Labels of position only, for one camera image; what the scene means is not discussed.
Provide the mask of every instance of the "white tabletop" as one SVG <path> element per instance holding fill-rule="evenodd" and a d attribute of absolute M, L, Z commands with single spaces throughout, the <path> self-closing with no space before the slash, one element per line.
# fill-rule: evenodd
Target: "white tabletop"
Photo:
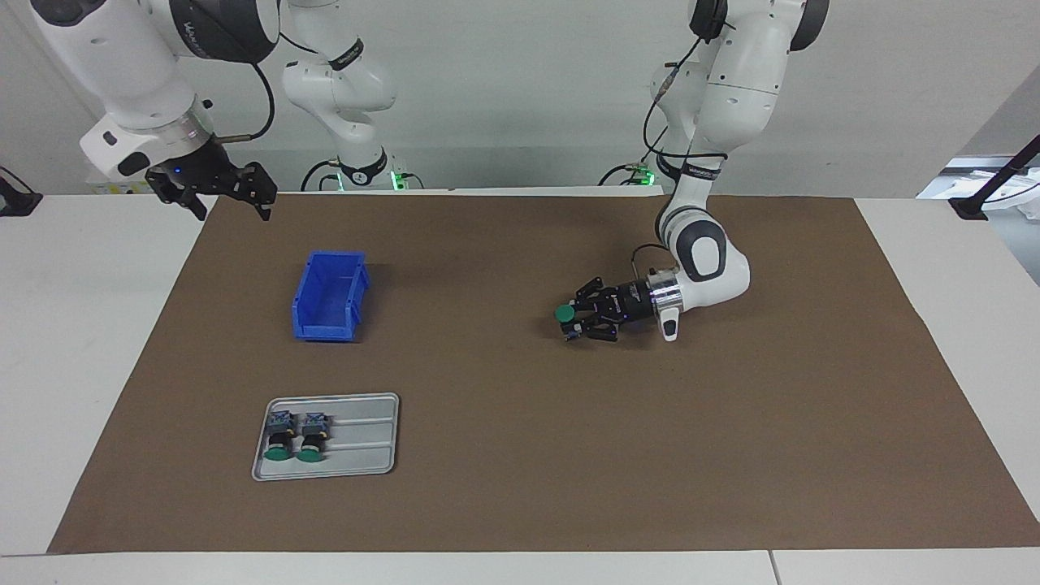
<path fill-rule="evenodd" d="M 1040 362 L 1033 352 L 1040 347 L 1040 288 L 987 224 L 961 222 L 943 202 L 858 203 L 1036 514 Z M 774 561 L 784 585 L 1036 582 L 1040 549 L 778 552 L 775 558 L 765 551 L 31 556 L 46 552 L 200 229 L 189 213 L 152 196 L 51 197 L 28 219 L 0 220 L 2 411 L 19 417 L 32 412 L 51 430 L 8 433 L 0 449 L 0 555 L 6 555 L 0 583 L 104 578 L 118 585 L 136 583 L 145 573 L 156 583 L 228 576 L 266 583 L 307 570 L 318 579 L 349 575 L 355 583 L 764 585 L 776 582 Z"/>

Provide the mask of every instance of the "brown surface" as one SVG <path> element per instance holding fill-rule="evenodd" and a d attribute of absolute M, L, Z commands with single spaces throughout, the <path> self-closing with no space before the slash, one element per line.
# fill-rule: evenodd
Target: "brown surface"
<path fill-rule="evenodd" d="M 628 279 L 661 203 L 285 197 L 263 224 L 222 202 L 50 551 L 1040 544 L 851 201 L 712 199 L 746 296 L 674 345 L 565 344 L 553 308 Z M 360 344 L 292 337 L 314 249 L 368 253 Z M 390 475 L 251 479 L 271 398 L 386 390 Z"/>

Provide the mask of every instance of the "blue plastic container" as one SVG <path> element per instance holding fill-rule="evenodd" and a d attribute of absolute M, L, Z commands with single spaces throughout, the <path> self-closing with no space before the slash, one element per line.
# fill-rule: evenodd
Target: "blue plastic container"
<path fill-rule="evenodd" d="M 308 341 L 353 341 L 368 288 L 362 252 L 311 252 L 292 301 L 292 329 Z"/>

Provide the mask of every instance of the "green round cap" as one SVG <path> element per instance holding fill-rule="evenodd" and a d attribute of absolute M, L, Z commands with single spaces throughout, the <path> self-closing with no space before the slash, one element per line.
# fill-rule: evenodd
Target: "green round cap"
<path fill-rule="evenodd" d="M 556 321 L 560 323 L 567 323 L 569 321 L 574 321 L 574 315 L 577 314 L 574 311 L 574 307 L 571 305 L 560 305 L 556 307 Z"/>
<path fill-rule="evenodd" d="M 321 452 L 316 449 L 301 449 L 296 459 L 304 463 L 318 463 L 321 461 Z"/>
<path fill-rule="evenodd" d="M 272 447 L 264 452 L 263 458 L 271 461 L 285 461 L 289 458 L 289 450 L 284 447 Z"/>

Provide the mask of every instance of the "gray tray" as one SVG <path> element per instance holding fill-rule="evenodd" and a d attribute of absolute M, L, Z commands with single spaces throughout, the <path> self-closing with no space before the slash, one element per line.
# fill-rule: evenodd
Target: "gray tray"
<path fill-rule="evenodd" d="M 338 476 L 363 476 L 389 473 L 393 468 L 397 443 L 397 406 L 400 399 L 393 392 L 315 398 L 278 398 L 267 404 L 260 425 L 253 461 L 253 479 L 279 481 Z M 330 421 L 329 440 L 323 458 L 318 463 L 305 463 L 295 458 L 269 461 L 263 452 L 267 444 L 264 425 L 271 411 L 288 410 L 298 415 L 323 412 Z M 293 454 L 300 451 L 304 438 L 292 439 Z"/>

